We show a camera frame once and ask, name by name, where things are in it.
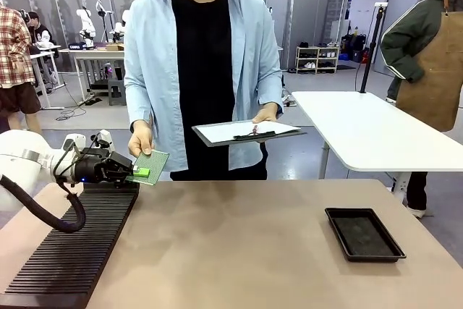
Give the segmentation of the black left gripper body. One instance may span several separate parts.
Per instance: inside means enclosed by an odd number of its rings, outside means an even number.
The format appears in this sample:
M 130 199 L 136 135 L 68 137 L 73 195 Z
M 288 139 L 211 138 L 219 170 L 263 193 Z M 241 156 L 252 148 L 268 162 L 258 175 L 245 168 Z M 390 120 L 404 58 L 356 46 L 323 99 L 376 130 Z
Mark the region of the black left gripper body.
M 73 167 L 73 180 L 88 184 L 112 183 L 121 187 L 132 176 L 132 161 L 116 151 L 91 151 Z

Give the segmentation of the person's right hand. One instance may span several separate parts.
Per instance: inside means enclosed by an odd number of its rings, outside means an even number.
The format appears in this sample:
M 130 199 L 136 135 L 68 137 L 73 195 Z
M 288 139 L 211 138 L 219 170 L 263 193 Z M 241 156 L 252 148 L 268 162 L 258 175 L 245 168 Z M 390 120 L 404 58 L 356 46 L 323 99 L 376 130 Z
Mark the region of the person's right hand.
M 132 124 L 132 128 L 132 136 L 128 142 L 130 154 L 136 158 L 141 154 L 149 156 L 154 149 L 150 125 L 145 120 L 137 120 Z

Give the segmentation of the person's left hand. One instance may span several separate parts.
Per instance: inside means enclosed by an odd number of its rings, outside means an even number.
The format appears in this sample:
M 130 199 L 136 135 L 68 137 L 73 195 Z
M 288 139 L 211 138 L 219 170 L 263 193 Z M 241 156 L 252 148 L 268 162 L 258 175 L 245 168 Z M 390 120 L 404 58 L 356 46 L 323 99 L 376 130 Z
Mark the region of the person's left hand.
M 254 124 L 264 121 L 275 122 L 279 112 L 279 105 L 274 102 L 266 103 L 261 106 L 259 112 L 252 119 Z

